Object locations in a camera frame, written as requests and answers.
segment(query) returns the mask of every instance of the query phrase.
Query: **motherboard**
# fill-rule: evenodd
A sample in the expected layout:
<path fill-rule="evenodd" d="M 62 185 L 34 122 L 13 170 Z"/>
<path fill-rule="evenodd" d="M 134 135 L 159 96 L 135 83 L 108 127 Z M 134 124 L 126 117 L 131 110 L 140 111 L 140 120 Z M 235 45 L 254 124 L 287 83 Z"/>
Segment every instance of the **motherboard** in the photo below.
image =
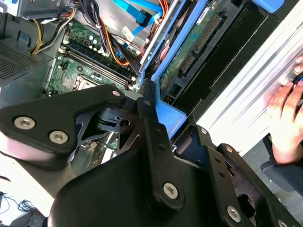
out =
<path fill-rule="evenodd" d="M 140 77 L 103 52 L 100 38 L 73 21 L 65 31 L 46 86 L 48 96 L 111 84 L 122 92 L 139 89 Z"/>
<path fill-rule="evenodd" d="M 220 2 L 221 0 L 213 0 L 206 6 L 176 56 L 160 78 L 161 90 L 168 85 L 171 77 L 176 75 L 178 77 L 185 76 L 196 60 L 195 55 L 203 51 L 203 46 L 222 20 L 220 16 L 215 16 Z"/>
<path fill-rule="evenodd" d="M 75 20 L 70 22 L 53 60 L 45 95 L 54 96 L 104 84 L 113 85 L 122 92 L 135 92 L 139 90 L 140 76 L 130 67 L 118 65 L 110 54 L 105 53 L 99 35 L 90 27 Z M 82 144 L 76 152 L 82 155 L 74 158 L 74 163 L 78 165 L 74 170 L 82 174 L 100 165 L 108 151 L 115 154 L 116 143 L 117 134 L 109 133 Z M 87 154 L 88 160 L 79 160 L 83 153 Z"/>

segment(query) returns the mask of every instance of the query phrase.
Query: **floor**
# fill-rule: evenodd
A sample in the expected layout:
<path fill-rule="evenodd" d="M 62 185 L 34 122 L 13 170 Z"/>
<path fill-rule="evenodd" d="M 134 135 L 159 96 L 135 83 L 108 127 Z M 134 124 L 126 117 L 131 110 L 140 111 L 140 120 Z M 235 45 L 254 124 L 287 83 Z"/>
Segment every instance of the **floor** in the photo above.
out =
<path fill-rule="evenodd" d="M 286 192 L 278 187 L 275 183 L 262 173 L 260 166 L 269 160 L 269 155 L 265 149 L 263 142 L 259 142 L 248 153 L 244 155 L 244 160 L 256 172 L 266 186 L 278 197 L 288 211 L 303 226 L 303 197 L 296 192 Z"/>

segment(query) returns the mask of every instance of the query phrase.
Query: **hand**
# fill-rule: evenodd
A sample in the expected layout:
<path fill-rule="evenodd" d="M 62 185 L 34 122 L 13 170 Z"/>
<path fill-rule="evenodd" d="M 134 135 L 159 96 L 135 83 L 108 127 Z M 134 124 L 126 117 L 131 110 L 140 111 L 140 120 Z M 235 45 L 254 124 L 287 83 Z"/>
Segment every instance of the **hand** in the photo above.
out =
<path fill-rule="evenodd" d="M 300 55 L 299 57 L 297 57 L 297 58 L 295 59 L 295 61 L 296 61 L 297 63 L 300 63 L 299 65 L 297 65 L 297 66 L 294 68 L 295 72 L 297 72 L 297 73 L 299 74 L 299 73 L 303 72 L 303 54 Z"/>
<path fill-rule="evenodd" d="M 303 62 L 303 55 L 296 59 Z M 297 73 L 303 71 L 303 63 L 294 69 Z M 296 106 L 303 92 L 303 81 L 294 90 L 293 83 L 288 82 L 272 97 L 267 108 L 268 128 L 273 142 L 275 159 L 280 164 L 297 162 L 303 158 L 303 108 L 295 114 Z"/>

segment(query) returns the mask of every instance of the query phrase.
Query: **sticker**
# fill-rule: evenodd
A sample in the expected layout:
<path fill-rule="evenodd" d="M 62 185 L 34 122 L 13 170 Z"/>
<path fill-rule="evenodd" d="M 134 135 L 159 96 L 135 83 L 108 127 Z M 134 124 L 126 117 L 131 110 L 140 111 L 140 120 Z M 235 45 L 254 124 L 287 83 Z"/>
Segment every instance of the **sticker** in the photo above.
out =
<path fill-rule="evenodd" d="M 127 26 L 124 26 L 123 30 L 122 30 L 122 33 L 125 35 L 126 39 L 128 41 L 132 41 L 134 40 L 134 35 L 133 33 L 131 32 L 131 30 L 129 30 L 129 28 Z"/>
<path fill-rule="evenodd" d="M 202 20 L 205 18 L 205 16 L 207 15 L 208 11 L 209 11 L 209 7 L 205 8 L 203 13 L 201 14 L 200 18 L 197 20 L 197 24 L 199 25 Z"/>

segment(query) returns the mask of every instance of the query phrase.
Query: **silver screw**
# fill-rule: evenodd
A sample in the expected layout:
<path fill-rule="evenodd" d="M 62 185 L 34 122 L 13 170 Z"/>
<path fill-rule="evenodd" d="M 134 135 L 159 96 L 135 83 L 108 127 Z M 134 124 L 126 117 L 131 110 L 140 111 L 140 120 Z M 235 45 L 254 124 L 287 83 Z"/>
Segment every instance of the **silver screw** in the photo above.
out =
<path fill-rule="evenodd" d="M 226 149 L 229 151 L 229 152 L 233 152 L 233 149 L 231 148 L 231 147 L 229 147 L 229 146 L 226 146 Z"/>
<path fill-rule="evenodd" d="M 287 227 L 287 225 L 285 224 L 285 222 L 282 221 L 282 220 L 278 220 L 278 224 L 279 224 L 280 227 Z"/>
<path fill-rule="evenodd" d="M 143 102 L 147 105 L 151 105 L 150 101 L 148 101 L 148 100 L 144 100 Z"/>
<path fill-rule="evenodd" d="M 36 122 L 29 118 L 29 117 L 18 117 L 15 121 L 14 124 L 17 128 L 19 129 L 32 129 L 36 125 Z"/>
<path fill-rule="evenodd" d="M 204 128 L 201 128 L 201 132 L 207 134 L 207 131 Z"/>
<path fill-rule="evenodd" d="M 239 214 L 239 212 L 232 206 L 228 206 L 227 207 L 227 213 L 229 215 L 229 217 L 232 218 L 232 220 L 234 220 L 237 223 L 241 222 L 241 216 Z"/>
<path fill-rule="evenodd" d="M 63 131 L 53 131 L 49 135 L 49 139 L 54 143 L 64 144 L 68 140 L 68 135 Z"/>
<path fill-rule="evenodd" d="M 114 94 L 115 96 L 121 96 L 120 93 L 117 92 L 117 91 L 113 91 L 113 94 Z"/>
<path fill-rule="evenodd" d="M 175 200 L 178 197 L 178 190 L 172 183 L 165 183 L 163 186 L 164 193 Z"/>

